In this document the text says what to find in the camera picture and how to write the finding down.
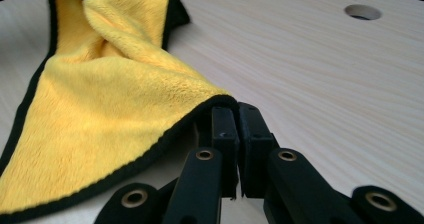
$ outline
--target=light wood grain surface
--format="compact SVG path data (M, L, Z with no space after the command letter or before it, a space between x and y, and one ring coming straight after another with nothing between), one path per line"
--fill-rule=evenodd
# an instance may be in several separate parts
M169 51L257 106L279 144L303 153L332 187L391 190L424 212L424 2L417 0L182 0L192 23ZM377 8L373 21L344 12ZM47 0L0 2L0 147L47 53ZM92 223L130 182L178 176L181 144L145 173L32 223ZM222 223L266 223L262 202L225 200Z

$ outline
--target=wooden table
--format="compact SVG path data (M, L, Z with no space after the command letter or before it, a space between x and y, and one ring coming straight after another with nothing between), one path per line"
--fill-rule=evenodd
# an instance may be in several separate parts
M173 55L257 106L279 144L303 153L334 189L350 196L380 186L424 212L424 2L182 1L192 23L171 36ZM382 15L352 18L345 8L353 4ZM0 2L1 147L47 53L48 23L47 0ZM178 176L191 146L180 148L109 192L34 221L92 223L119 187L159 188ZM222 223L266 223L261 200L224 200Z

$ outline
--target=yellow microfiber towel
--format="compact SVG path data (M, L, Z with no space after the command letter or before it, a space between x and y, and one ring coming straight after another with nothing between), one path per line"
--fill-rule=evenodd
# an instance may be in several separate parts
M0 159L0 222L86 200L139 173L227 91L164 49L180 0L49 0L51 44Z

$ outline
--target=table surface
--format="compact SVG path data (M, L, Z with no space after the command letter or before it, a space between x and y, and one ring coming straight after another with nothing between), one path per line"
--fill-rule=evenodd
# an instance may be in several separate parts
M424 213L424 2L182 0L192 23L169 52L239 101L258 107L282 147L330 185L388 189ZM372 21L345 7L377 8ZM48 49L47 0L0 2L0 150ZM161 187L190 145L109 192L31 223L93 223L119 187ZM224 200L222 223L267 223L262 201Z

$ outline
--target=towel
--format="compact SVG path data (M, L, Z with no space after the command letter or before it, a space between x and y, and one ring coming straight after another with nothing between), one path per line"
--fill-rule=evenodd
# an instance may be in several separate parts
M224 89L166 51L180 0L49 0L51 43L0 159L0 222L63 210L145 170Z

